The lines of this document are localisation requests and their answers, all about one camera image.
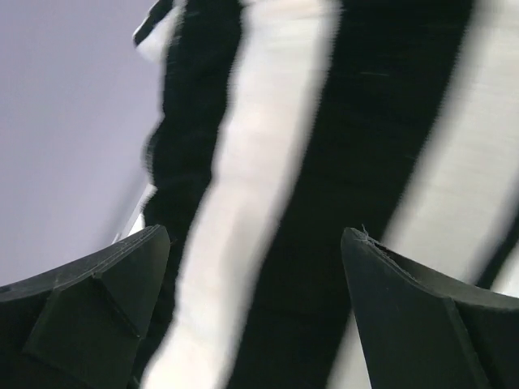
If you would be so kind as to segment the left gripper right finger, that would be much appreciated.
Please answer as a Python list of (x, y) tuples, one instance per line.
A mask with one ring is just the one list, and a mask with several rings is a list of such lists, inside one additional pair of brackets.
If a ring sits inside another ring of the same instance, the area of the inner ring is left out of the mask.
[(518, 300), (392, 252), (357, 229), (342, 261), (371, 386), (518, 386)]

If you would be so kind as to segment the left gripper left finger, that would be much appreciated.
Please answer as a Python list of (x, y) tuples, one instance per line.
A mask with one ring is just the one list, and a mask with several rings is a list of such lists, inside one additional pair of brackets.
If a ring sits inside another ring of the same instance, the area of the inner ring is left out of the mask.
[(112, 246), (1, 288), (3, 388), (124, 388), (169, 257), (147, 227)]

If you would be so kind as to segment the black white striped pillowcase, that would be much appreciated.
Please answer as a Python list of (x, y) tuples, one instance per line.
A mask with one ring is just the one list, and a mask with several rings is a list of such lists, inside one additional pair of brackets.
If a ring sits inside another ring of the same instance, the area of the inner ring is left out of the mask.
[(171, 247), (134, 388), (374, 388), (347, 228), (518, 276), (515, 1), (159, 1), (144, 207)]

